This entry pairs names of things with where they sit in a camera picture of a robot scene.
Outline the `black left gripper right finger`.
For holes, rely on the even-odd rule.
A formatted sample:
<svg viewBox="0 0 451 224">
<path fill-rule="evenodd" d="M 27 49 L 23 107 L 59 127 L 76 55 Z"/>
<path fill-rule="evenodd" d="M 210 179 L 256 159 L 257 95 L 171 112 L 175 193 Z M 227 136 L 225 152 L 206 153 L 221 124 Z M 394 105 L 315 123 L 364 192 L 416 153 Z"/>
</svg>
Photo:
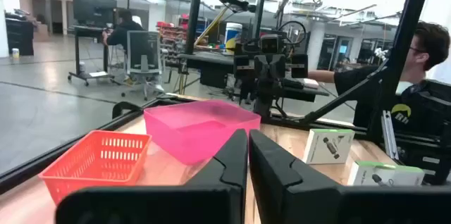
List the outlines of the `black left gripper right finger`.
<svg viewBox="0 0 451 224">
<path fill-rule="evenodd" d="M 449 223 L 450 187 L 346 186 L 258 130 L 249 168 L 262 223 Z"/>
</svg>

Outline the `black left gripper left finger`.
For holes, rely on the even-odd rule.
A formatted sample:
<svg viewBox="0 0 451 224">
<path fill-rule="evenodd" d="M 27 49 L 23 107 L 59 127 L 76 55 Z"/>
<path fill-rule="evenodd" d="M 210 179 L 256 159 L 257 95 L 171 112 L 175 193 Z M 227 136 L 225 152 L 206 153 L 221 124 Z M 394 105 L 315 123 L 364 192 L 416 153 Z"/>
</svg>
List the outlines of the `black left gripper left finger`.
<svg viewBox="0 0 451 224">
<path fill-rule="evenodd" d="M 88 187 L 67 196 L 56 223 L 243 223 L 248 138 L 236 130 L 184 185 Z"/>
</svg>

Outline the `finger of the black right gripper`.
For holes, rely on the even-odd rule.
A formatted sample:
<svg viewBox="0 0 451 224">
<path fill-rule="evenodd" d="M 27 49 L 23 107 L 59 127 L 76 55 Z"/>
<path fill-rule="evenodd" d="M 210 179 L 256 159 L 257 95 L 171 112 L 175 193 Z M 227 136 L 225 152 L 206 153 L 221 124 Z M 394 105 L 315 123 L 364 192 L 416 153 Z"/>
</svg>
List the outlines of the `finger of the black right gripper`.
<svg viewBox="0 0 451 224">
<path fill-rule="evenodd" d="M 308 77 L 308 56 L 306 54 L 287 57 L 284 54 L 273 55 L 269 63 L 270 74 L 273 78 L 285 78 L 285 72 L 289 70 L 292 78 Z"/>
<path fill-rule="evenodd" d="M 233 59 L 233 74 L 235 77 L 265 77 L 269 72 L 269 64 L 265 55 L 235 56 Z"/>
</svg>

